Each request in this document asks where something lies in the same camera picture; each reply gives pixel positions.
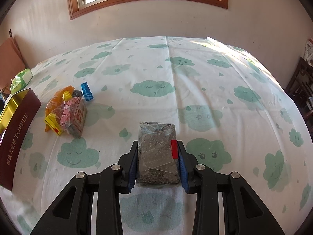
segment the blue candy wrapper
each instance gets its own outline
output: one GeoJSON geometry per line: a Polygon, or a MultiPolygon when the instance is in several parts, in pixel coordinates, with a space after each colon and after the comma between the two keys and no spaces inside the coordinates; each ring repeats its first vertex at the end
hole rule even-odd
{"type": "Polygon", "coordinates": [[[84,96],[86,101],[90,101],[94,98],[90,89],[89,89],[87,82],[81,84],[81,89],[82,89],[83,96],[84,96]]]}

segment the snack package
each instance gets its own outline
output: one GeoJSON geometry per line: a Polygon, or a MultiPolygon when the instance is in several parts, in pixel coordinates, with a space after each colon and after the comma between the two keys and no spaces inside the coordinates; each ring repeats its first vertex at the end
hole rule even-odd
{"type": "Polygon", "coordinates": [[[171,140],[176,140],[174,124],[140,122],[138,142],[138,186],[162,187],[180,183],[178,157],[173,159],[171,140]]]}
{"type": "Polygon", "coordinates": [[[62,117],[64,111],[64,103],[62,103],[59,107],[52,110],[44,119],[47,126],[49,126],[52,130],[54,130],[58,135],[61,135],[63,132],[63,128],[60,126],[60,119],[62,117]]]}
{"type": "Polygon", "coordinates": [[[72,93],[72,97],[83,97],[83,93],[79,90],[74,90],[72,93]]]}
{"type": "Polygon", "coordinates": [[[10,87],[11,94],[15,94],[18,91],[23,90],[32,79],[32,72],[30,69],[25,69],[19,72],[12,80],[10,87]]]}
{"type": "Polygon", "coordinates": [[[86,105],[81,97],[74,97],[65,101],[64,106],[60,126],[74,138],[79,138],[83,133],[87,114],[86,105]]]}
{"type": "Polygon", "coordinates": [[[85,100],[86,101],[92,100],[94,98],[94,96],[92,95],[87,82],[81,84],[80,86],[81,86],[81,90],[83,92],[85,100]]]}
{"type": "MultiPolygon", "coordinates": [[[[62,97],[65,91],[69,91],[70,94],[73,94],[74,87],[72,86],[67,86],[59,91],[57,91],[54,96],[51,98],[51,100],[48,102],[46,106],[46,117],[50,114],[52,110],[55,108],[59,107],[60,104],[62,103],[62,97]]],[[[45,132],[49,131],[50,127],[46,125],[45,132]]]]}

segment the blue gripper pad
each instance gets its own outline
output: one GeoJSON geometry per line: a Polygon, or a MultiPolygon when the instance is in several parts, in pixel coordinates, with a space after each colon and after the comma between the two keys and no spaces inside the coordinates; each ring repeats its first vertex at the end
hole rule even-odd
{"type": "Polygon", "coordinates": [[[128,174],[128,190],[131,192],[131,190],[135,186],[136,181],[136,175],[137,175],[137,156],[138,152],[136,151],[133,161],[131,162],[129,174],[128,174]]]}
{"type": "Polygon", "coordinates": [[[179,155],[179,176],[180,176],[180,180],[182,182],[182,187],[185,189],[185,192],[189,191],[189,185],[188,185],[188,173],[187,173],[187,169],[184,163],[184,159],[180,153],[180,151],[178,152],[179,155]]]}

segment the orange plastic bag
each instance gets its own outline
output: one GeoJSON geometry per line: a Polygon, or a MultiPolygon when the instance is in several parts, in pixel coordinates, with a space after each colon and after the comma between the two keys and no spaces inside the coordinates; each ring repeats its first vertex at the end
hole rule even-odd
{"type": "MultiPolygon", "coordinates": [[[[55,108],[61,105],[62,97],[65,91],[69,91],[70,94],[73,94],[74,89],[75,88],[73,88],[72,86],[67,86],[57,91],[46,106],[46,116],[49,115],[52,110],[54,110],[55,108]]],[[[44,131],[47,132],[50,129],[51,128],[48,125],[46,125],[46,129],[44,131]]]]}

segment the bed sheet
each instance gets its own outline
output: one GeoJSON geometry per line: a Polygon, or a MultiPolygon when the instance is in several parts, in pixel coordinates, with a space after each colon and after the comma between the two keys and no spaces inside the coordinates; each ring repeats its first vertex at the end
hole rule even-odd
{"type": "MultiPolygon", "coordinates": [[[[286,235],[312,208],[313,145],[306,125],[268,70],[240,48],[209,37],[118,39],[57,55],[32,73],[29,87],[42,105],[21,147],[13,191],[0,188],[22,234],[77,172],[101,172],[128,153],[140,121],[174,123],[177,139],[200,163],[241,173],[286,235]],[[44,132],[53,94],[85,81],[94,100],[82,137],[44,132]]],[[[135,186],[120,195],[124,234],[191,234],[195,202],[181,187],[135,186]]]]}

